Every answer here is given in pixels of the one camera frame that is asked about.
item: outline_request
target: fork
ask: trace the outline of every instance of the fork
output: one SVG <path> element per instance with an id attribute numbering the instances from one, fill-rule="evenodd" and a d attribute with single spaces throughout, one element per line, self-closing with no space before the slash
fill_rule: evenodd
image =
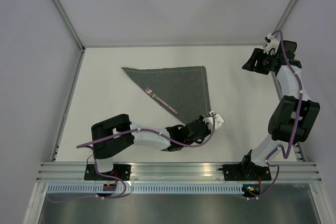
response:
<path id="1" fill-rule="evenodd" d="M 170 109 L 171 111 L 173 111 L 175 114 L 177 114 L 177 111 L 174 110 L 168 103 L 166 103 L 165 101 L 163 101 L 160 97 L 158 97 L 156 94 L 154 94 L 154 92 L 149 88 L 145 88 L 145 92 L 151 97 L 151 98 L 155 98 L 158 101 L 160 101 L 163 105 L 165 105 L 168 109 Z"/>

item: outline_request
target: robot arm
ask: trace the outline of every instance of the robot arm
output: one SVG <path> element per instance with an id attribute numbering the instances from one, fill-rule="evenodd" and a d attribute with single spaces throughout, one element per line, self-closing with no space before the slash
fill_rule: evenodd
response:
<path id="1" fill-rule="evenodd" d="M 320 104 L 310 100 L 303 85 L 302 88 L 299 88 L 295 75 L 287 66 L 282 48 L 279 46 L 280 42 L 272 34 L 269 34 L 265 40 L 264 49 L 255 48 L 252 56 L 242 68 L 261 74 L 274 72 L 281 86 L 282 99 L 270 118 L 269 134 L 263 142 L 257 148 L 250 150 L 239 164 L 223 165 L 221 170 L 226 174 L 225 180 L 227 181 L 237 180 L 237 178 L 242 181 L 258 181 L 259 178 L 271 180 L 269 167 L 266 163 L 276 157 L 281 149 L 278 148 L 273 155 L 268 156 L 278 146 L 285 149 L 289 145 L 295 123 L 299 93 L 302 93 L 302 104 L 293 144 L 304 142 L 307 139 L 320 111 Z M 301 79 L 301 63 L 294 60 L 297 44 L 292 41 L 284 41 L 284 46 L 289 64 Z"/>
<path id="2" fill-rule="evenodd" d="M 113 170 L 113 157 L 131 145 L 152 147 L 160 151 L 175 152 L 183 148 L 179 145 L 202 143 L 209 136 L 212 129 L 219 128 L 224 123 L 220 114 L 210 112 L 208 117 L 200 116 L 199 119 L 183 126 L 176 125 L 164 129 L 153 129 L 132 123 L 126 114 L 117 115 L 95 124 L 91 128 L 92 140 L 98 140 L 115 134 L 116 132 L 132 131 L 128 134 L 107 141 L 93 144 L 93 156 L 97 161 L 98 171 L 101 173 Z"/>

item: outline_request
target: purple cable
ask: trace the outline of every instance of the purple cable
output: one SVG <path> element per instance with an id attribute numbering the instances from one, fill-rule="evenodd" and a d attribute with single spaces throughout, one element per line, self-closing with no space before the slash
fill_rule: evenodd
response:
<path id="1" fill-rule="evenodd" d="M 58 204 L 58 203 L 67 203 L 70 201 L 73 201 L 75 199 L 84 199 L 84 198 L 95 198 L 95 195 L 84 195 L 84 196 L 79 196 L 79 197 L 75 197 L 75 198 L 71 198 L 71 199 L 65 199 L 65 200 L 53 200 L 49 198 L 49 194 L 46 194 L 46 199 L 47 201 L 49 201 L 50 203 L 54 203 L 54 204 Z"/>
<path id="2" fill-rule="evenodd" d="M 90 144 L 98 144 L 98 143 L 104 142 L 106 140 L 110 140 L 112 138 L 115 138 L 115 137 L 118 137 L 118 136 L 122 136 L 122 135 L 125 135 L 125 134 L 129 134 L 129 133 L 132 133 L 132 132 L 135 132 L 135 131 L 138 131 L 138 129 L 119 132 L 119 133 L 114 134 L 114 135 L 106 136 L 106 137 L 103 137 L 103 138 L 100 138 L 100 139 L 97 139 L 97 140 L 94 140 L 94 141 L 91 141 L 91 142 L 88 142 L 88 143 L 77 145 L 76 148 L 87 147 Z"/>
<path id="3" fill-rule="evenodd" d="M 270 154 L 267 155 L 266 159 L 269 159 L 270 157 L 272 157 L 272 155 L 278 150 L 278 148 L 275 148 L 273 151 L 271 151 Z M 268 191 L 270 191 L 270 189 L 274 186 L 275 182 L 277 181 L 278 179 L 278 176 L 279 176 L 279 172 L 280 172 L 280 166 L 279 165 L 274 165 L 274 164 L 270 164 L 270 163 L 266 163 L 269 167 L 277 167 L 277 173 L 275 174 L 275 177 L 271 183 L 271 185 L 267 188 L 266 191 L 264 191 L 262 194 L 260 194 L 258 196 L 258 199 L 263 197 Z M 257 199 L 257 197 L 249 197 L 248 198 L 249 200 L 255 200 Z"/>
<path id="4" fill-rule="evenodd" d="M 292 134 L 291 134 L 290 139 L 289 139 L 289 143 L 288 143 L 288 147 L 287 147 L 287 152 L 285 151 L 285 148 L 282 145 L 280 145 L 280 148 L 282 150 L 283 158 L 287 159 L 289 157 L 290 150 L 291 150 L 291 148 L 293 146 L 296 130 L 298 128 L 298 123 L 299 123 L 299 119 L 300 119 L 300 109 L 301 109 L 302 97 L 303 97 L 303 94 L 300 93 L 300 91 L 303 90 L 303 87 L 302 87 L 302 82 L 301 82 L 299 76 L 297 74 L 295 74 L 295 70 L 293 69 L 293 67 L 291 66 L 291 64 L 288 62 L 288 58 L 287 58 L 286 50 L 285 50 L 285 45 L 284 45 L 284 38 L 282 36 L 282 31 L 281 30 L 277 30 L 274 33 L 272 33 L 272 35 L 274 35 L 276 33 L 280 33 L 280 44 L 281 44 L 282 53 L 283 53 L 283 56 L 285 58 L 287 67 L 290 69 L 290 71 L 292 72 L 292 74 L 295 76 L 296 80 L 298 81 L 298 85 L 299 85 L 299 102 L 298 102 L 298 107 L 297 107 L 296 113 L 295 113 L 294 126 L 293 126 L 293 130 L 292 130 Z"/>
<path id="5" fill-rule="evenodd" d="M 298 102 L 298 107 L 297 107 L 296 113 L 295 113 L 294 126 L 293 126 L 292 133 L 290 135 L 290 139 L 289 139 L 289 143 L 288 143 L 288 147 L 287 147 L 287 152 L 285 151 L 285 148 L 282 145 L 279 145 L 279 147 L 281 148 L 281 151 L 282 151 L 283 158 L 287 159 L 289 157 L 290 150 L 291 150 L 291 148 L 293 146 L 296 130 L 298 128 L 298 123 L 299 123 L 299 119 L 300 119 L 300 109 L 301 109 L 302 97 L 303 97 L 303 94 L 300 91 L 303 90 L 303 88 L 302 88 L 302 82 L 301 82 L 299 76 L 295 73 L 295 70 L 293 69 L 293 67 L 291 66 L 291 64 L 288 62 L 288 58 L 287 58 L 286 50 L 285 50 L 285 44 L 284 44 L 284 37 L 282 35 L 282 31 L 281 30 L 277 30 L 274 33 L 272 33 L 272 35 L 274 35 L 276 33 L 280 33 L 280 44 L 281 44 L 283 56 L 285 58 L 285 61 L 286 61 L 286 64 L 287 64 L 288 68 L 290 69 L 290 71 L 292 72 L 292 74 L 295 76 L 296 80 L 298 81 L 298 85 L 299 85 L 299 102 Z M 272 157 L 272 155 L 277 151 L 277 149 L 278 148 L 275 148 L 270 154 L 268 154 L 268 156 L 266 157 L 266 160 L 269 160 L 269 158 Z M 273 185 L 275 184 L 276 180 L 278 179 L 279 172 L 280 172 L 280 166 L 279 165 L 273 165 L 273 164 L 270 164 L 268 162 L 266 162 L 266 164 L 269 167 L 277 167 L 277 173 L 276 173 L 276 175 L 274 177 L 274 180 L 271 183 L 271 185 L 267 188 L 266 191 L 264 191 L 261 195 L 259 195 L 258 198 L 264 196 L 273 187 Z M 257 199 L 257 197 L 251 197 L 249 199 L 254 200 L 254 199 Z"/>
<path id="6" fill-rule="evenodd" d="M 141 131 L 147 131 L 147 132 L 151 132 L 151 133 L 154 133 L 154 134 L 157 134 L 157 135 L 160 135 L 162 136 L 163 138 L 175 143 L 175 144 L 178 144 L 180 146 L 183 146 L 183 147 L 190 147 L 190 148 L 196 148 L 196 147 L 201 147 L 203 145 L 205 145 L 207 142 L 209 142 L 209 140 L 212 138 L 212 136 L 214 135 L 214 132 L 215 132 L 215 127 L 216 127 L 216 119 L 215 119 L 215 115 L 213 114 L 212 115 L 212 119 L 213 119 L 213 127 L 212 127 L 212 131 L 211 131 L 211 134 L 210 136 L 208 137 L 207 140 L 205 140 L 202 144 L 197 144 L 197 145 L 188 145 L 188 144 L 183 144 L 183 143 L 180 143 L 174 139 L 171 139 L 170 137 L 166 136 L 166 135 L 163 135 L 163 134 L 160 134 L 160 132 L 158 131 L 155 131 L 155 130 L 151 130 L 151 129 L 145 129 L 145 128 L 142 128 Z M 83 147 L 90 147 L 92 148 L 91 144 L 98 144 L 98 143 L 101 143 L 101 142 L 104 142 L 104 141 L 107 141 L 107 140 L 110 140 L 112 138 L 115 138 L 115 137 L 118 137 L 118 136 L 122 136 L 122 135 L 126 135 L 126 134 L 129 134 L 129 133 L 132 133 L 132 132 L 137 132 L 138 129 L 134 129 L 134 130 L 128 130 L 128 131 L 123 131 L 123 132 L 120 132 L 120 133 L 117 133 L 117 134 L 114 134 L 114 135 L 110 135 L 110 136 L 106 136 L 106 137 L 103 137 L 103 138 L 100 138 L 100 139 L 97 139 L 97 140 L 94 140 L 94 141 L 91 141 L 91 142 L 88 142 L 88 143 L 84 143 L 84 144 L 80 144 L 80 145 L 77 145 L 76 148 L 83 148 Z"/>
<path id="7" fill-rule="evenodd" d="M 205 145 L 207 142 L 209 142 L 209 140 L 212 138 L 212 136 L 214 135 L 214 132 L 215 132 L 215 127 L 216 127 L 216 119 L 215 119 L 215 115 L 212 115 L 212 119 L 213 119 L 213 126 L 212 126 L 212 131 L 211 131 L 211 134 L 210 136 L 207 138 L 207 140 L 205 140 L 202 144 L 197 144 L 197 145 L 189 145 L 189 144 L 183 144 L 183 143 L 180 143 L 174 139 L 171 139 L 170 137 L 167 137 L 166 135 L 163 135 L 161 134 L 161 136 L 165 139 L 167 139 L 168 141 L 170 142 L 173 142 L 175 144 L 178 144 L 180 146 L 183 146 L 183 147 L 189 147 L 189 148 L 196 148 L 196 147 L 200 147 L 200 146 L 203 146 Z M 160 132 L 158 131 L 155 131 L 155 130 L 151 130 L 151 129 L 141 129 L 141 131 L 147 131 L 147 132 L 152 132 L 154 134 L 160 134 Z"/>
<path id="8" fill-rule="evenodd" d="M 84 148 L 89 148 L 90 150 L 93 151 L 93 147 L 92 147 L 92 146 L 84 146 Z M 96 162 L 96 160 L 94 160 L 94 168 L 95 168 L 96 173 L 97 173 L 98 175 L 100 175 L 100 176 L 102 176 L 102 177 L 106 177 L 106 178 L 113 178 L 114 180 L 120 181 L 120 182 L 123 184 L 123 186 L 124 186 L 124 190 L 122 191 L 121 194 L 118 194 L 118 195 L 116 195 L 116 196 L 106 196 L 106 197 L 104 197 L 104 198 L 106 198 L 106 199 L 117 199 L 117 198 L 122 197 L 122 196 L 125 194 L 125 192 L 126 192 L 126 190 L 127 190 L 127 186 L 126 186 L 126 183 L 125 183 L 122 179 L 120 179 L 120 178 L 118 178 L 118 177 L 110 176 L 110 175 L 105 175 L 105 174 L 99 172 L 99 171 L 98 171 L 98 167 L 97 167 L 97 162 Z M 49 202 L 51 202 L 51 203 L 54 203 L 54 204 L 58 204 L 58 203 L 67 203 L 67 202 L 73 201 L 73 200 L 75 200 L 75 199 L 84 199 L 84 198 L 93 198 L 93 197 L 96 198 L 97 196 L 96 196 L 96 195 L 83 195 L 83 196 L 79 196 L 79 197 L 72 198 L 72 199 L 52 200 L 52 199 L 49 198 L 49 195 L 46 194 L 46 199 L 47 199 L 47 201 L 49 201 Z"/>
<path id="9" fill-rule="evenodd" d="M 110 176 L 110 175 L 105 175 L 105 174 L 99 172 L 99 171 L 98 171 L 98 167 L 97 167 L 97 162 L 96 162 L 96 160 L 94 160 L 94 168 L 96 169 L 96 173 L 97 173 L 98 175 L 100 175 L 100 176 L 102 176 L 102 177 L 105 177 L 105 178 L 113 178 L 114 180 L 120 181 L 120 182 L 123 184 L 123 186 L 124 186 L 124 190 L 122 191 L 121 194 L 118 194 L 118 195 L 116 195 L 116 196 L 108 196 L 108 197 L 105 197 L 106 199 L 117 199 L 117 198 L 122 197 L 122 196 L 125 194 L 125 192 L 126 192 L 126 190 L 127 190 L 127 186 L 126 186 L 126 183 L 125 183 L 122 179 L 120 179 L 120 178 L 118 178 L 118 177 Z"/>

